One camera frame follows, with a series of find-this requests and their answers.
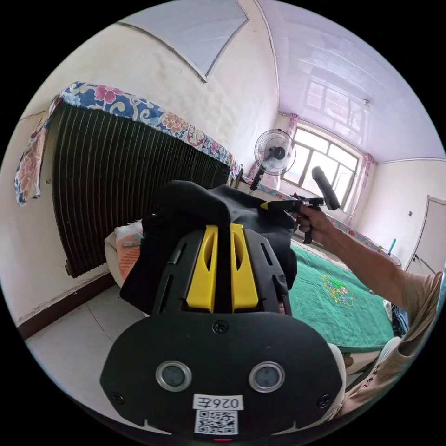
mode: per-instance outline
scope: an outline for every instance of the green bedspread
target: green bedspread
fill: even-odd
[[[291,244],[297,277],[289,292],[293,317],[343,352],[381,350],[394,337],[382,297],[350,272]]]

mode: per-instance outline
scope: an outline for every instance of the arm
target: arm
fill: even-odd
[[[334,226],[333,229],[330,237],[326,237],[324,247],[342,260],[366,287],[397,307],[405,309],[405,271],[384,255],[362,245]]]
[[[313,239],[342,260],[366,287],[397,307],[406,309],[403,303],[406,272],[386,256],[337,229],[322,211],[303,205],[296,219],[302,232],[307,232],[311,225]]]

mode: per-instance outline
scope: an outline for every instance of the pink curtain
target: pink curtain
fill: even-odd
[[[297,121],[298,121],[299,117],[295,114],[295,113],[291,113],[289,116],[289,122],[288,122],[288,127],[287,127],[287,133],[293,138],[294,137],[294,133],[296,131],[296,127],[297,127]]]
[[[359,175],[358,186],[356,187],[356,191],[354,193],[352,202],[350,204],[351,212],[350,212],[350,216],[348,217],[348,220],[347,220],[347,226],[351,225],[352,220],[355,216],[356,209],[357,209],[358,204],[361,200],[362,194],[364,193],[364,189],[366,187],[367,180],[368,180],[368,174],[370,172],[370,164],[371,163],[374,163],[374,159],[373,159],[372,155],[370,155],[370,153],[366,153],[366,155],[364,157],[364,163],[361,168],[360,175]]]
[[[289,122],[288,127],[285,130],[291,137],[294,136],[294,132],[296,131],[297,127],[297,120],[299,119],[299,116],[297,116],[295,113],[291,113],[289,116]],[[251,167],[251,170],[249,171],[248,178],[254,179],[256,176],[256,172],[259,166],[256,162]],[[262,184],[265,186],[269,186],[275,190],[279,190],[280,187],[280,176],[272,176],[265,174],[262,178]]]

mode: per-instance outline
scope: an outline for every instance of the door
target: door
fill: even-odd
[[[412,259],[406,271],[432,274],[442,271],[446,259],[446,201],[427,197],[426,214]]]

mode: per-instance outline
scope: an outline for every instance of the ceiling panel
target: ceiling panel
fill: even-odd
[[[446,158],[418,97],[370,45],[311,11],[258,3],[274,42],[282,113],[297,113],[377,162]]]
[[[247,20],[236,0],[174,0],[147,8],[120,23],[157,37],[205,77],[229,39]]]

